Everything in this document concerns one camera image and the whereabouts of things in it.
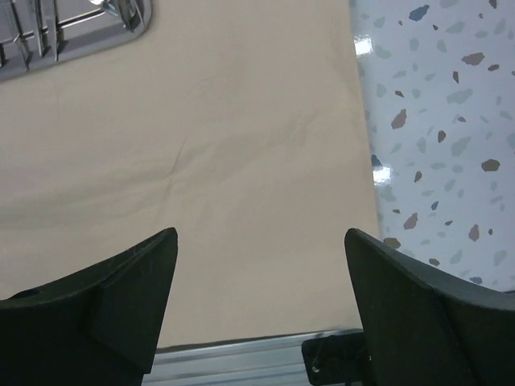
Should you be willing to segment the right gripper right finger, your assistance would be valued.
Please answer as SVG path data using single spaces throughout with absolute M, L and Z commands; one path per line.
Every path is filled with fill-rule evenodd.
M 345 255 L 379 385 L 512 385 L 514 295 L 351 228 Z

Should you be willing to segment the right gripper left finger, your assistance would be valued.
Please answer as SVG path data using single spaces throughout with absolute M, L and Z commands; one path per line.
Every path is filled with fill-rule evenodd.
M 140 385 L 154 362 L 178 255 L 166 228 L 1 302 L 3 385 Z

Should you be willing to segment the beige cloth wrap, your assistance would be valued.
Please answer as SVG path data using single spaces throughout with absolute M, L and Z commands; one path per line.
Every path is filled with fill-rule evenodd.
M 346 1 L 157 1 L 136 41 L 1 84 L 3 298 L 164 228 L 161 347 L 361 326 L 377 234 Z

